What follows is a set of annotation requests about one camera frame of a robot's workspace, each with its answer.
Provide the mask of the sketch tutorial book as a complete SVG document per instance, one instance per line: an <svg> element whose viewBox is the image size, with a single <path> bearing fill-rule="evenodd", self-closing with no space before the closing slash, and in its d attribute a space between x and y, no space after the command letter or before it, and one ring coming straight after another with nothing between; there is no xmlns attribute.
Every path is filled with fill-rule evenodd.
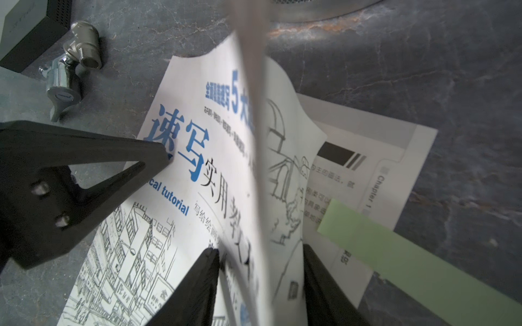
<svg viewBox="0 0 522 326"><path fill-rule="evenodd" d="M225 259L214 325L308 325L304 245L360 304L372 270L318 225L337 199L394 228L437 131L299 95L274 60L266 70L266 215L231 35L209 54L171 59L138 134L170 163L99 226L60 325L146 324L205 247Z"/></svg>

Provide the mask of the chrome faucet valve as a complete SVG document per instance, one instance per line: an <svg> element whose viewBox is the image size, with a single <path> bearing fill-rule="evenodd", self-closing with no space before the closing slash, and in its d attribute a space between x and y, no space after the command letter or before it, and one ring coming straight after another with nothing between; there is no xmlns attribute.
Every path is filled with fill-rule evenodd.
<svg viewBox="0 0 522 326"><path fill-rule="evenodd" d="M71 31L73 37L64 43L64 53L39 68L46 79L46 95L53 104L51 122L58 122L65 110L82 101L77 67L102 68L99 31L86 21L74 22Z"/></svg>

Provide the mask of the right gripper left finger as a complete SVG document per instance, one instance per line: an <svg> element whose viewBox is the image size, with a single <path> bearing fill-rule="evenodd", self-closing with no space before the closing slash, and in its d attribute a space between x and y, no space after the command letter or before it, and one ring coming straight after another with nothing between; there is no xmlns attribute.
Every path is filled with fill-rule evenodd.
<svg viewBox="0 0 522 326"><path fill-rule="evenodd" d="M219 251L212 248L203 250L148 325L211 325L219 271Z"/></svg>

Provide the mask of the pink sticky note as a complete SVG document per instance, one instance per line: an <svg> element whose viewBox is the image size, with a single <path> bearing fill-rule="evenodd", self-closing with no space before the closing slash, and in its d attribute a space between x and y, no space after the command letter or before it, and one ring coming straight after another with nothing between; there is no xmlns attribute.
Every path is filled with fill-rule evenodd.
<svg viewBox="0 0 522 326"><path fill-rule="evenodd" d="M267 125L265 121L265 46L269 24L269 1L227 1L231 23L236 31L239 50L250 96L254 126L255 182L257 187L255 228L259 256L256 270L259 284L256 292L256 320L260 325L274 325L272 304L267 217L267 161L265 156Z"/></svg>

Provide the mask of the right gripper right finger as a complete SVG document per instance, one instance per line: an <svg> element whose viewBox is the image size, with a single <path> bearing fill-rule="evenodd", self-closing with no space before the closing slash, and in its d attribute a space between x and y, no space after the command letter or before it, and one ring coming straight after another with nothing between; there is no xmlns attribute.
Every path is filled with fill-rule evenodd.
<svg viewBox="0 0 522 326"><path fill-rule="evenodd" d="M348 300L312 247L303 246L304 293L309 325L363 325L370 323Z"/></svg>

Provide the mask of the black flat box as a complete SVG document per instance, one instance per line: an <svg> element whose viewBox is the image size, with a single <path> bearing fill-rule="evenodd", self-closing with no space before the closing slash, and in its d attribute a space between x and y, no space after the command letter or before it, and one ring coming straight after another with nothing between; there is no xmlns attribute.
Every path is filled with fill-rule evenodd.
<svg viewBox="0 0 522 326"><path fill-rule="evenodd" d="M72 0L25 0L6 14L1 33L1 67L23 72L70 27Z"/></svg>

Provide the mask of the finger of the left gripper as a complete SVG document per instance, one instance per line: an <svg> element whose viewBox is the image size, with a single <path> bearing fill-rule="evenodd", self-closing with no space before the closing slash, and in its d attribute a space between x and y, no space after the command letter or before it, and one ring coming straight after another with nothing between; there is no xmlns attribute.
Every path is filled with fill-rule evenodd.
<svg viewBox="0 0 522 326"><path fill-rule="evenodd" d="M130 162L81 187L71 166ZM1 263L34 268L69 253L169 164L163 145L58 126L1 124Z"/></svg>

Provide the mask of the mesh trash bin black bag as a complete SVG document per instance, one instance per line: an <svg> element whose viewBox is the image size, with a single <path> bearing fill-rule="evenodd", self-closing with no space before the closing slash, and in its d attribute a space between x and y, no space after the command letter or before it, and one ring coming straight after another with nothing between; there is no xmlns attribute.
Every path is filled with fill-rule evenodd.
<svg viewBox="0 0 522 326"><path fill-rule="evenodd" d="M272 1L270 20L276 23L309 23L336 18L367 8L380 0Z"/></svg>

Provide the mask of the top green sticky note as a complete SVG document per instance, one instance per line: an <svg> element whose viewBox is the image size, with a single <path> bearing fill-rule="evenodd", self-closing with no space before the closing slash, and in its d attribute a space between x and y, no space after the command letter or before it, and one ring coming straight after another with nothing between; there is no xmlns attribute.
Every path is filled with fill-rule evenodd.
<svg viewBox="0 0 522 326"><path fill-rule="evenodd" d="M521 324L521 304L338 200L318 232L450 325Z"/></svg>

